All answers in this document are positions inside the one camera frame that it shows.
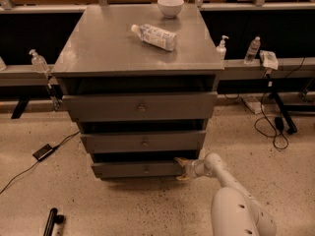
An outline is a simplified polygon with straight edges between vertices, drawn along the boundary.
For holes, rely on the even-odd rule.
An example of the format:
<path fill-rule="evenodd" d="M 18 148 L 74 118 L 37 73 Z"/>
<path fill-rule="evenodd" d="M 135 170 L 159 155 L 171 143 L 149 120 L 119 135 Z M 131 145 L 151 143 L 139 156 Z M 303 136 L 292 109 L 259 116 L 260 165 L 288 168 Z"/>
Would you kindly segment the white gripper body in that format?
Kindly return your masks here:
<path fill-rule="evenodd" d="M 189 178 L 198 178 L 206 175 L 205 163 L 201 159 L 189 160 L 185 165 L 185 173 Z"/>

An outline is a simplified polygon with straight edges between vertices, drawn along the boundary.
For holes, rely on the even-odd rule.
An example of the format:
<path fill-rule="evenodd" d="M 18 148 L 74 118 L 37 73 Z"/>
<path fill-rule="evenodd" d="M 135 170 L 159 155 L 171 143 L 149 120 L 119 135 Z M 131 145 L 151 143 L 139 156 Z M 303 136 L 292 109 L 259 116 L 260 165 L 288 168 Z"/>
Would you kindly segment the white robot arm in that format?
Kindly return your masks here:
<path fill-rule="evenodd" d="M 220 189 L 213 196 L 211 223 L 213 236 L 276 236 L 277 225 L 269 212 L 228 171 L 216 153 L 203 159 L 176 157 L 183 168 L 180 180 L 216 178 Z"/>

